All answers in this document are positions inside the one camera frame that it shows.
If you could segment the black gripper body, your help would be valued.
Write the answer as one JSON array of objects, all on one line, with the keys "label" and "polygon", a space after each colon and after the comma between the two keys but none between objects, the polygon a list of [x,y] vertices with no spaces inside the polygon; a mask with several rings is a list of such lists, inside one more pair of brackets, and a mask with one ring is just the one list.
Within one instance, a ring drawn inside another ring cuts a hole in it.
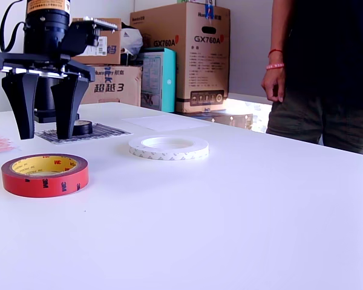
[{"label": "black gripper body", "polygon": [[3,53],[0,52],[0,72],[9,73],[13,69],[42,71],[43,76],[65,77],[66,74],[79,75],[95,81],[95,69],[70,58],[68,55],[48,56],[41,54]]}]

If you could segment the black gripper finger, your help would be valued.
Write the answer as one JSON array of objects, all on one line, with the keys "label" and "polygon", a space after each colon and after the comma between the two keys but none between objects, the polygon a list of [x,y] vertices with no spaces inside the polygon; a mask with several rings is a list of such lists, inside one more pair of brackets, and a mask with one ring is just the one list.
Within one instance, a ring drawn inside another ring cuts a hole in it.
[{"label": "black gripper finger", "polygon": [[78,75],[68,76],[51,87],[58,139],[72,138],[77,111],[88,87],[88,79]]},{"label": "black gripper finger", "polygon": [[10,102],[22,140],[34,138],[34,100],[39,76],[7,73],[2,88]]}]

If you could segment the person's right hand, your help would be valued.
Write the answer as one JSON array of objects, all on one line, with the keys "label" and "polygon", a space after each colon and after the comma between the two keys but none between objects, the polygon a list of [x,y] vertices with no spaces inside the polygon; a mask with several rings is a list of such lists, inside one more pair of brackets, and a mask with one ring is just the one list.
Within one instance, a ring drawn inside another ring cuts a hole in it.
[{"label": "person's right hand", "polygon": [[283,66],[268,66],[261,86],[264,89],[266,97],[269,101],[280,103],[284,101],[285,79],[286,75]]}]

